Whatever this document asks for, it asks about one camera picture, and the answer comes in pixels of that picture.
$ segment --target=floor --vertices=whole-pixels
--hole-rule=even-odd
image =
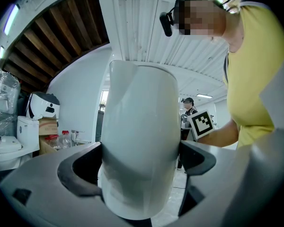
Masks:
[[[178,212],[184,196],[185,185],[186,174],[184,169],[182,168],[181,170],[176,170],[173,187],[165,207],[159,214],[151,218],[153,227],[162,227],[177,220]]]

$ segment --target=ceiling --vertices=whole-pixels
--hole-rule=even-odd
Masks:
[[[177,30],[166,37],[159,16],[174,4],[175,0],[100,0],[114,52],[123,60],[166,67],[177,78],[180,97],[190,96],[196,105],[225,96],[222,66],[228,45],[220,38],[182,36]],[[198,93],[213,99],[196,97]]]
[[[59,0],[25,28],[0,67],[19,79],[23,91],[44,91],[68,65],[107,43],[99,0]]]

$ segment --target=toilet tank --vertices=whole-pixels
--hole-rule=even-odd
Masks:
[[[39,150],[39,121],[18,116],[17,139],[24,148],[31,148],[32,152]]]

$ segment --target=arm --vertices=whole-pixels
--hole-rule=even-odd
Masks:
[[[205,135],[200,138],[198,142],[212,146],[224,147],[237,142],[238,137],[239,131],[237,124],[233,119],[231,119],[222,128]]]

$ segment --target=cap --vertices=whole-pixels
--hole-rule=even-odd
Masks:
[[[184,104],[189,104],[189,103],[193,103],[193,102],[194,102],[194,100],[191,97],[188,97],[187,99],[185,99],[183,101]]]

